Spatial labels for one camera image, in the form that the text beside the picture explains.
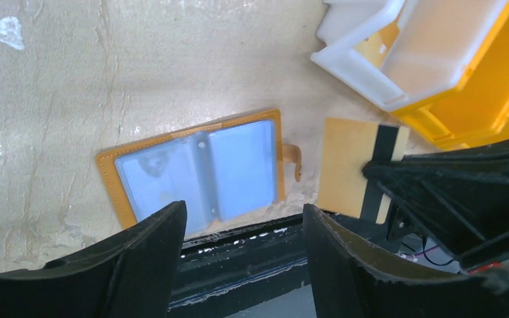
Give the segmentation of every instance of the card holder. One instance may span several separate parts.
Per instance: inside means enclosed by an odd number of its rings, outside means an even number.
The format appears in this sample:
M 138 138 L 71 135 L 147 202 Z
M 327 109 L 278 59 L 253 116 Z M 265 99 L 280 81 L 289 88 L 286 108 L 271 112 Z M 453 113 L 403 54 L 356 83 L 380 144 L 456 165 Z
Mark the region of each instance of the card holder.
M 280 112 L 271 109 L 122 145 L 96 160 L 124 228 L 183 199 L 190 234 L 283 201 L 282 147 Z M 301 169 L 299 148 L 284 147 L 296 148 L 299 158 L 286 161 Z

